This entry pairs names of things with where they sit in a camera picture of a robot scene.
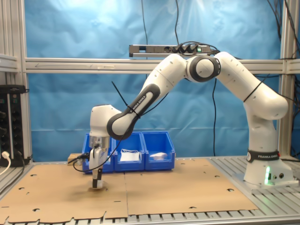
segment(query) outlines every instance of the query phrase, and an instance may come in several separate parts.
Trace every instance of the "black joint ring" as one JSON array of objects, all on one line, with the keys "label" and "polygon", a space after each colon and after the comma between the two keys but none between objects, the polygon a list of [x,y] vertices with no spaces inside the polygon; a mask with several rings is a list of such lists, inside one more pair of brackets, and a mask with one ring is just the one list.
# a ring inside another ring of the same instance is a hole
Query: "black joint ring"
[{"label": "black joint ring", "polygon": [[[204,60],[204,59],[207,59],[207,60],[211,61],[211,63],[214,66],[214,71],[212,72],[212,74],[209,77],[200,77],[197,74],[197,71],[196,71],[196,67],[197,67],[198,62],[200,60]],[[211,56],[207,56],[207,55],[199,55],[199,56],[197,56],[196,58],[194,58],[192,60],[192,62],[190,64],[190,67],[189,67],[189,73],[191,74],[191,77],[195,81],[197,81],[197,82],[206,82],[206,81],[209,81],[212,78],[218,76],[220,74],[220,71],[221,71],[220,61],[217,58],[215,58],[215,57],[211,57]]]}]

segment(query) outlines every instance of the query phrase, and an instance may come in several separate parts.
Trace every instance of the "white cable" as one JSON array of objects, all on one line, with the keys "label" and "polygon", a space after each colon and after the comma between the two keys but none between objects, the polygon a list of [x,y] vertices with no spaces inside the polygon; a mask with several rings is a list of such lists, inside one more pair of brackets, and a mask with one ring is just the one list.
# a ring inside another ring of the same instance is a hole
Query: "white cable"
[{"label": "white cable", "polygon": [[8,161],[8,166],[6,167],[6,169],[4,171],[2,171],[0,173],[0,176],[2,174],[4,174],[10,168],[10,165],[11,165],[11,161],[10,161],[10,158],[9,158],[9,153],[7,151],[2,153],[2,157],[5,158]]}]

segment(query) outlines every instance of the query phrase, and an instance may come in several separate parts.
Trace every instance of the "vertical aluminum post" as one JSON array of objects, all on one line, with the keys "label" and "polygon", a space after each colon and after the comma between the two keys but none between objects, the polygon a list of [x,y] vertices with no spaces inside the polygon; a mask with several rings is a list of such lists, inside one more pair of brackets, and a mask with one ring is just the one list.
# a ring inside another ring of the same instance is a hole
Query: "vertical aluminum post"
[{"label": "vertical aluminum post", "polygon": [[[291,16],[294,22],[296,35],[298,34],[299,24],[299,0],[287,0]],[[282,18],[282,35],[281,35],[281,58],[296,57],[296,41],[294,31],[292,30],[290,19],[283,3],[283,18]],[[286,71],[286,60],[284,61],[284,73]],[[294,83],[293,75],[282,74],[279,78],[279,93],[291,99],[294,98]],[[291,154],[291,138],[292,138],[292,122],[293,122],[293,102],[288,100],[289,109],[284,118],[277,123],[277,148],[282,156]]]}]

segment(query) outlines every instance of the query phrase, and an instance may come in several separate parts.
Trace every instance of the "wall socket panel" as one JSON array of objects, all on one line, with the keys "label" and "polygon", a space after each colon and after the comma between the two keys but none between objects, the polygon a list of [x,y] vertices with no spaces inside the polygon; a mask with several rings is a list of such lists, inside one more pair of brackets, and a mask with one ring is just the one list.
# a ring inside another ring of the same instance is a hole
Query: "wall socket panel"
[{"label": "wall socket panel", "polygon": [[[30,158],[24,158],[23,127],[22,127],[22,93],[3,93],[0,87],[0,153],[7,151],[10,154],[11,166],[23,166],[23,161],[17,152],[20,152],[25,164]],[[8,161],[1,157],[0,166],[7,166]]]}]

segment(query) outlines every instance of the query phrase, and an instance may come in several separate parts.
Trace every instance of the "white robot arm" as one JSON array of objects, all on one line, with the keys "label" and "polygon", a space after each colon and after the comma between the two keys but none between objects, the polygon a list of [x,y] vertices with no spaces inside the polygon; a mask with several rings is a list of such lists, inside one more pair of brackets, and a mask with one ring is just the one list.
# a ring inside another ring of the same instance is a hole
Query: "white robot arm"
[{"label": "white robot arm", "polygon": [[[110,136],[117,140],[128,138],[142,114],[180,80],[186,78],[197,83],[214,77],[244,102],[249,124],[249,163],[245,180],[260,186],[292,181],[290,167],[279,159],[277,136],[272,123],[284,117],[288,109],[287,101],[226,52],[220,52],[214,57],[195,56],[188,60],[176,54],[169,55],[151,72],[140,94],[125,111],[120,112],[111,105],[93,107],[90,118],[90,147],[93,148],[90,169],[106,159]],[[98,185],[101,172],[101,169],[93,171],[93,179],[98,180]]]}]

